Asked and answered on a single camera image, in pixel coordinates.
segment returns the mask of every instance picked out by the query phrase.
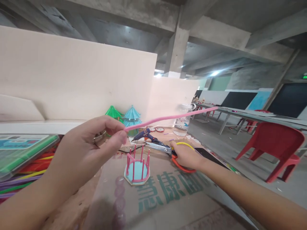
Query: cardboard box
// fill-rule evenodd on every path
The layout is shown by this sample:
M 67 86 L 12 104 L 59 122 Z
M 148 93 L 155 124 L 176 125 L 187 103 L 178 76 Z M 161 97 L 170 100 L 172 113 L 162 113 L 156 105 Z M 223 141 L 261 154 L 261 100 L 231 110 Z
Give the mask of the cardboard box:
M 117 154 L 103 166 L 84 229 L 250 229 L 208 196 L 215 185 L 202 173 L 184 173 L 166 154 L 151 149 L 149 180 L 131 186 L 123 177 L 126 163 L 127 155 Z

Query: green plastic container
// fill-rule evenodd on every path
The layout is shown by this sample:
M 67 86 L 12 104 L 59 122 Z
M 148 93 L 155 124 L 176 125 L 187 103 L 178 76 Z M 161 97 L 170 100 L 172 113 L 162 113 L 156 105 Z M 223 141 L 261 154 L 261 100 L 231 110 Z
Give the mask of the green plastic container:
M 10 179 L 58 141 L 58 135 L 0 134 L 0 182 Z

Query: red plastic chair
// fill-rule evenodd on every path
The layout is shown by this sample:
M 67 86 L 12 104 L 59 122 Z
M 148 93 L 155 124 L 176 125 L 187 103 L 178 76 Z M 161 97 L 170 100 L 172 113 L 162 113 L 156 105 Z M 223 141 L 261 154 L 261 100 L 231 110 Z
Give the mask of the red plastic chair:
M 255 110 L 255 111 L 270 113 L 267 110 Z M 252 120 L 246 120 L 246 121 L 247 121 L 247 126 L 255 126 L 258 123 L 257 121 L 252 121 Z M 243 118 L 240 119 L 240 121 L 237 124 L 237 126 L 239 126 L 241 122 L 243 122 Z M 248 127 L 247 128 L 247 132 L 250 133 L 252 131 L 252 128 L 254 128 L 254 127 Z
M 212 112 L 212 116 L 214 115 L 214 110 L 213 111 L 210 111 L 210 112 L 207 112 L 207 114 L 209 114 L 209 116 L 210 116 L 210 113 Z
M 263 122 L 258 125 L 254 135 L 239 153 L 236 160 L 239 160 L 250 148 L 255 148 L 249 157 L 252 161 L 266 152 L 280 160 L 266 182 L 273 182 L 285 167 L 286 170 L 282 180 L 286 182 L 295 166 L 300 162 L 300 158 L 294 154 L 304 141 L 305 136 L 296 129 Z

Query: yellow scissor handle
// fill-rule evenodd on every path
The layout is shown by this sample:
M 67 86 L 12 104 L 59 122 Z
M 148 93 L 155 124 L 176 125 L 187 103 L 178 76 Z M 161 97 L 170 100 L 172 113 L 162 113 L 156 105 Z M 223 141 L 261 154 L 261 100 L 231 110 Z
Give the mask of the yellow scissor handle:
M 176 143 L 176 145 L 180 145 L 180 144 L 184 144 L 184 145 L 186 145 L 186 146 L 189 146 L 191 149 L 194 150 L 194 148 L 193 148 L 191 145 L 189 145 L 188 143 L 185 143 L 185 142 L 177 142 L 177 143 Z

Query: glue gun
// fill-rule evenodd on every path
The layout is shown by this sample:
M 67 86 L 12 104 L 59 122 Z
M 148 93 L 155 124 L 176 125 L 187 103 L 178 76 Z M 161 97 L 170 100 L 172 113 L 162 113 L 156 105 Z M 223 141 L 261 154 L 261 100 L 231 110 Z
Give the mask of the glue gun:
M 132 141 L 137 141 L 139 139 L 141 139 L 142 137 L 144 137 L 145 139 L 150 139 L 152 143 L 158 144 L 158 145 L 162 145 L 165 146 L 161 141 L 159 141 L 157 138 L 153 137 L 152 135 L 150 135 L 150 129 L 147 128 L 144 131 L 140 132 L 138 135 L 136 135 Z

